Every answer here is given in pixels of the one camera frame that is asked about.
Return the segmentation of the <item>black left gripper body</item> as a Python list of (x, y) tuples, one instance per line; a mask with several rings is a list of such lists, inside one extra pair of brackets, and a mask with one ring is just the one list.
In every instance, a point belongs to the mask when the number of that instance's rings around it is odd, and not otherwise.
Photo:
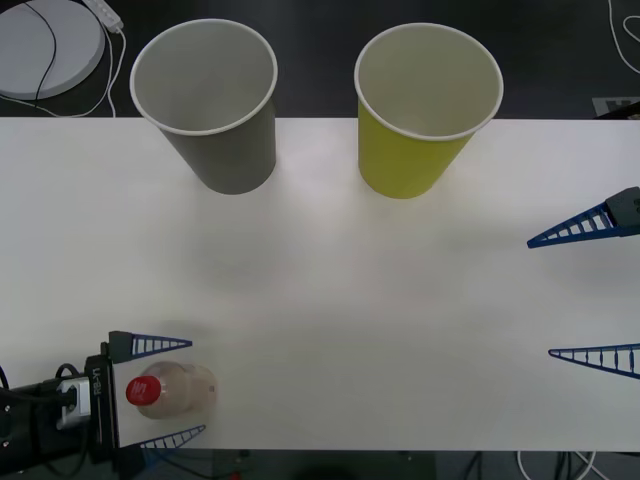
[(84, 374), (89, 379), (91, 418), (88, 454), (93, 464), (113, 462), (119, 448), (113, 364), (107, 342), (100, 353), (87, 358)]

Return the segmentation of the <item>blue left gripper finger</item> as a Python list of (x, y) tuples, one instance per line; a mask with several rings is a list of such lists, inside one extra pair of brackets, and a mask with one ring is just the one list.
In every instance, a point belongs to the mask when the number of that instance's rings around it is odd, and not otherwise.
[(112, 361), (133, 361), (192, 346), (192, 341), (181, 338), (111, 331), (107, 349)]
[(150, 468), (159, 461), (168, 459), (205, 430), (205, 425), (197, 425), (119, 448), (117, 465), (121, 470)]

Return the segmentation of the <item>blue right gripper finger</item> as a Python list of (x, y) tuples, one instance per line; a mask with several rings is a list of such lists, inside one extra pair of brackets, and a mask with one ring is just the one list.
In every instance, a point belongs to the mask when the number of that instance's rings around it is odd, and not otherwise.
[(627, 378), (639, 378), (639, 344), (549, 349), (550, 357)]
[(527, 241), (529, 249), (639, 234), (639, 187), (626, 188)]

